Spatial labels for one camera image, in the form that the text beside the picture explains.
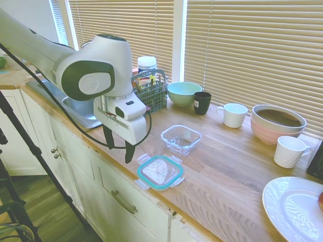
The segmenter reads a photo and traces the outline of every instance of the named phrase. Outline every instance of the teal bowl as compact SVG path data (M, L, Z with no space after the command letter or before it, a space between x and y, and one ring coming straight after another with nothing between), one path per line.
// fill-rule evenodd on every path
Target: teal bowl
M191 82L174 82L168 85L168 95L171 101L181 107L187 107L194 102L194 93L203 88Z

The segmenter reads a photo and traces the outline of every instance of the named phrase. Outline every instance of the window blinds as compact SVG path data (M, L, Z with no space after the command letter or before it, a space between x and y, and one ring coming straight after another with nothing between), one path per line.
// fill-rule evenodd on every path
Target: window blinds
M59 0L49 0L52 16L54 18L54 23L59 38L59 42L64 45L69 45L65 33L65 27L63 23L63 17L60 9Z
M323 1L188 0L184 80L212 102L289 108L323 136Z
M96 34L128 40L133 67L143 55L157 58L157 67L171 77L173 0L69 0L78 45Z

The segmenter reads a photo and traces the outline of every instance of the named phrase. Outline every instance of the glass food container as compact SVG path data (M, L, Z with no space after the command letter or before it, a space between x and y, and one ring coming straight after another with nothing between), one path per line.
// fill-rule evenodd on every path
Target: glass food container
M185 156L196 148L202 134L184 125L174 125L160 135L164 146L176 154Z
M172 155L167 157L158 155L151 158L144 154L138 158L139 164L137 174L139 179L135 182L142 189L152 188L162 191L167 188L173 188L184 180L182 160Z

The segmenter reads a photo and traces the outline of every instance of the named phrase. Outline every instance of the white plate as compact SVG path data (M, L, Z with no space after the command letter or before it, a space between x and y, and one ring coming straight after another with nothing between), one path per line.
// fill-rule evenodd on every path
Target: white plate
M289 242L322 242L323 211L317 203L323 185L280 177L263 189L262 202L278 232Z

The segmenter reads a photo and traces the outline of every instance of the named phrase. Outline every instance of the dish rack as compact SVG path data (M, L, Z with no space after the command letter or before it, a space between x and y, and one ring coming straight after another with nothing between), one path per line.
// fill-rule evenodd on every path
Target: dish rack
M156 81L139 85L135 79L156 73ZM167 82L168 77L160 70L149 70L132 76L131 82L135 83L133 92L146 105L150 107L150 113L156 112L167 106Z

